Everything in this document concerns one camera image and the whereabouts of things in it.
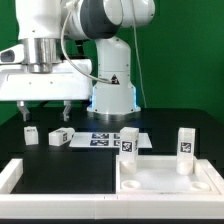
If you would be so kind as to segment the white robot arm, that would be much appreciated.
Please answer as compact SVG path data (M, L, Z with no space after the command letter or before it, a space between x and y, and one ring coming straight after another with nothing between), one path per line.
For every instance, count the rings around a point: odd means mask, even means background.
M19 43L0 51L0 101L62 101L69 119L74 100L101 117L138 112L130 81L131 50L121 28L148 24L153 0L15 0Z

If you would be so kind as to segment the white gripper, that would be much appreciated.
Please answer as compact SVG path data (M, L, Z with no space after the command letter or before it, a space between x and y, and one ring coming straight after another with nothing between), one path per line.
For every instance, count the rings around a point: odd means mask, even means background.
M61 119L68 122L70 100L88 99L92 94L91 80L67 61L54 65L48 74L28 73L22 64L23 50L23 45L18 44L0 51L0 101L18 101L17 108L27 122L31 113L25 101L66 100Z

